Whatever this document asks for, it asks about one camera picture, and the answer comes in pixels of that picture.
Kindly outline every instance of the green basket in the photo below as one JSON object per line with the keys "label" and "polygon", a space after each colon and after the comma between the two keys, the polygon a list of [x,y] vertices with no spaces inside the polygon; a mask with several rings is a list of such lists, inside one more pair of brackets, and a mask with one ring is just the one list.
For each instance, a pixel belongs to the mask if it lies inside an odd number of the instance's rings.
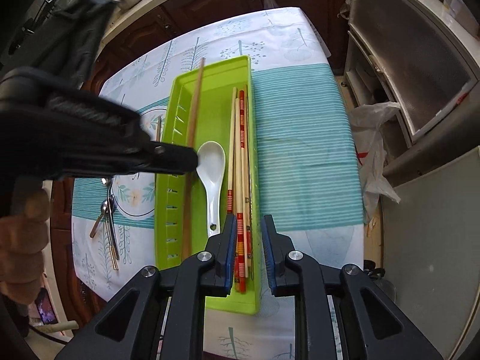
{"label": "green basket", "polygon": [[[239,56],[205,66],[202,93],[197,114],[194,148],[209,140],[218,142],[225,151],[226,169],[220,194],[220,223],[227,214],[227,173],[230,144],[232,88],[243,90],[248,85],[248,147],[250,159],[252,268],[246,279],[245,294],[236,292],[226,298],[210,298],[206,307],[244,314],[255,314],[260,306],[260,218],[258,208],[258,168],[255,137],[254,97],[251,90],[250,58]],[[166,112],[162,142],[186,144],[186,130],[198,70],[174,79]],[[155,191],[155,263],[159,269],[180,265],[182,261],[184,176],[157,175]],[[193,174],[191,189],[192,253],[205,249],[207,242],[206,192],[198,176]]]}

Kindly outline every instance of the white spoon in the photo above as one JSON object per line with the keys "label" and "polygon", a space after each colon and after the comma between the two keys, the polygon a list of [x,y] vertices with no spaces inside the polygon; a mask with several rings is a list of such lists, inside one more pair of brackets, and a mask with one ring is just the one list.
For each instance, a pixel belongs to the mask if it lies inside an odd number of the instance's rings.
{"label": "white spoon", "polygon": [[197,152],[198,177],[207,193],[207,235],[220,234],[220,190],[225,172],[225,152],[212,140],[205,142]]}

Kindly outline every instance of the silver screw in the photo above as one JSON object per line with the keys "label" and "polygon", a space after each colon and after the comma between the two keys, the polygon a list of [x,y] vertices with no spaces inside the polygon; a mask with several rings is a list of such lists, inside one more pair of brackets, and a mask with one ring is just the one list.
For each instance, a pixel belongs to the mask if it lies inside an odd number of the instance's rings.
{"label": "silver screw", "polygon": [[344,269],[348,275],[352,275],[352,276],[357,275],[360,272],[360,268],[358,268],[354,264],[347,264],[345,265]]}
{"label": "silver screw", "polygon": [[298,260],[301,260],[303,258],[303,253],[301,251],[298,251],[298,250],[292,250],[289,253],[289,257],[290,257],[291,260],[298,261]]}
{"label": "silver screw", "polygon": [[155,271],[157,269],[154,266],[144,266],[142,268],[142,276],[145,276],[146,278],[149,278],[150,276],[153,276],[155,274]]}
{"label": "silver screw", "polygon": [[200,261],[208,261],[209,259],[212,258],[212,253],[209,251],[201,251],[200,253],[197,254],[197,258]]}

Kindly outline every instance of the finger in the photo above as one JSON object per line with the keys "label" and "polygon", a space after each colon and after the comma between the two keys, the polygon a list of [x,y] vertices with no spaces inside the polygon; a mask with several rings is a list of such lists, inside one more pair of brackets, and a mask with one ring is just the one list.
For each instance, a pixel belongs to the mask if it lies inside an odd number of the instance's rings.
{"label": "finger", "polygon": [[25,202],[23,211],[28,219],[45,222],[50,216],[50,200],[47,192],[40,189],[32,193]]}
{"label": "finger", "polygon": [[29,283],[6,283],[0,282],[0,292],[8,296],[11,300],[21,304],[30,304],[40,292],[40,277]]}
{"label": "finger", "polygon": [[43,254],[18,254],[0,249],[0,281],[28,283],[43,272]]}
{"label": "finger", "polygon": [[0,249],[20,254],[35,254],[49,242],[45,222],[27,220],[23,215],[0,219]]}

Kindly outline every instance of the table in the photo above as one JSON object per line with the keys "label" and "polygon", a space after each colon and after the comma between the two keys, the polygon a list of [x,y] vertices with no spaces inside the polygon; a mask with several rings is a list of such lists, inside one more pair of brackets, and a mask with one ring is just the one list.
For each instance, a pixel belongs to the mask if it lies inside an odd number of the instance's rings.
{"label": "table", "polygon": [[[350,126],[328,49],[299,8],[254,12],[182,35],[115,74],[100,95],[138,110],[154,139],[173,79],[202,57],[209,64],[238,55],[250,55],[252,63],[261,215],[272,214],[278,231],[320,263],[362,266],[362,196]],[[75,180],[75,272],[106,300],[155,264],[153,180],[148,174],[114,179],[118,271],[105,229],[94,240],[88,236],[106,189],[98,179]],[[264,264],[261,275],[257,315],[206,310],[205,351],[236,359],[293,356],[293,298],[270,294]]]}

